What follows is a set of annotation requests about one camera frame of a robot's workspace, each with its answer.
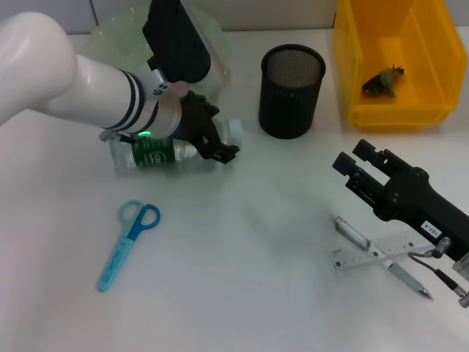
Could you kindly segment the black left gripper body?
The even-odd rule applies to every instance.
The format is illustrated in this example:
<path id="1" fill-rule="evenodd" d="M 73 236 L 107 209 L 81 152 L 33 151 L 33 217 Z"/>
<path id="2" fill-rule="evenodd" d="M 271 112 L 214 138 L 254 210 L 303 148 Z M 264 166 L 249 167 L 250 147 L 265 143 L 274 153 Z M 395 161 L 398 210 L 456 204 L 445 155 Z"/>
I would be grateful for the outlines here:
<path id="1" fill-rule="evenodd" d="M 221 143 L 213 118 L 206 115 L 206 100 L 204 95 L 198 95 L 191 90 L 180 98 L 181 118 L 177 126 L 177 139 L 193 145 L 204 142 L 204 139 L 211 144 Z"/>

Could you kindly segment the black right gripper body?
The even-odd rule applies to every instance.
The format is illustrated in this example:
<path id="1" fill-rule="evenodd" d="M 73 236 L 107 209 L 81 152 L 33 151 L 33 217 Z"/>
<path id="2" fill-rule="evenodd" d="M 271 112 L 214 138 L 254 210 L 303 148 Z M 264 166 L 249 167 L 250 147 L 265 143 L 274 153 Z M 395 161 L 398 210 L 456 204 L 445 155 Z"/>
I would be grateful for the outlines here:
<path id="1" fill-rule="evenodd" d="M 373 208 L 379 219 L 401 221 L 434 245 L 449 238 L 446 254 L 454 261 L 468 253 L 468 215 L 439 195 L 422 169 L 393 175 L 384 185 L 384 195 Z"/>

